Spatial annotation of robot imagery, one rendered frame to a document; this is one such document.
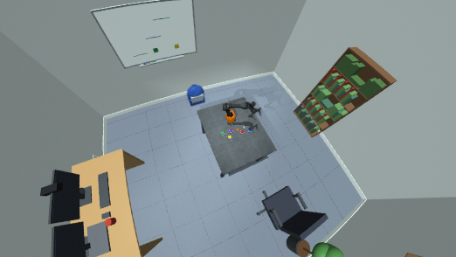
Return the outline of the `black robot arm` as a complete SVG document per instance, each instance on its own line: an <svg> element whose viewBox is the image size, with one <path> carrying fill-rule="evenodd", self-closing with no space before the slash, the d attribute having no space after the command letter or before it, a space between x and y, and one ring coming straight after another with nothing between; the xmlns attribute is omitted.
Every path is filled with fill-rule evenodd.
<svg viewBox="0 0 456 257"><path fill-rule="evenodd" d="M248 103L248 104L247 104L247 103ZM248 109L248 108L250 108L250 109L251 109L251 108L253 108L253 107L256 105L256 102L255 102L255 101L252 101L252 102L250 103L250 101L247 101L247 102L244 102L244 103L242 103L242 104L231 104L231 103L229 103L229 107L227 107L227 104L228 104L228 103L225 103L225 104L223 105L223 110L226 112L227 117L228 117L228 116L232 117L232 116L233 116L233 112L231 112L231 110L229 110L230 108L243 108L243 109ZM257 110L258 110L257 108L253 108L253 109L252 109L252 113L253 113L253 114L256 113Z"/></svg>

